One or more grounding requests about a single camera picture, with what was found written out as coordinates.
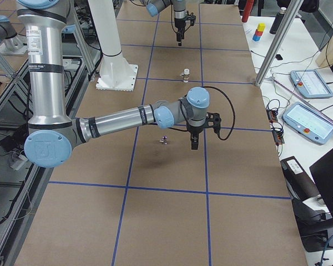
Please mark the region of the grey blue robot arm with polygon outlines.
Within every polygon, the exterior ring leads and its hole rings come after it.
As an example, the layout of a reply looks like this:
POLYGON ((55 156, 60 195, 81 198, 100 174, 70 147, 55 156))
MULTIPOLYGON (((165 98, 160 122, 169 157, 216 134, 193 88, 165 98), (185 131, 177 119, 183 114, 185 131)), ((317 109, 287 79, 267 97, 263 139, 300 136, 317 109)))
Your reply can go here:
POLYGON ((150 0, 140 1, 140 4, 136 4, 134 1, 130 1, 132 4, 145 7, 151 17, 155 17, 160 12, 171 6, 171 14, 174 17, 174 22, 171 23, 172 30, 176 34, 176 41, 178 46, 182 46, 182 40, 184 40, 185 32, 187 31, 186 22, 190 22, 190 26, 195 23, 195 15, 186 10, 185 1, 174 0, 150 0))
MULTIPOLYGON (((37 166, 57 167, 73 149, 90 139, 154 122, 161 129, 186 121, 191 149, 198 148, 199 133, 209 126, 209 92, 201 87, 188 91, 176 102, 151 105, 110 115, 71 119, 66 112, 62 32, 73 18, 73 1, 16 1, 17 16, 26 27, 28 70, 31 81, 33 116, 24 143, 26 157, 37 166)), ((138 66, 123 57, 113 1, 88 1, 100 48, 100 89, 134 89, 138 66)))

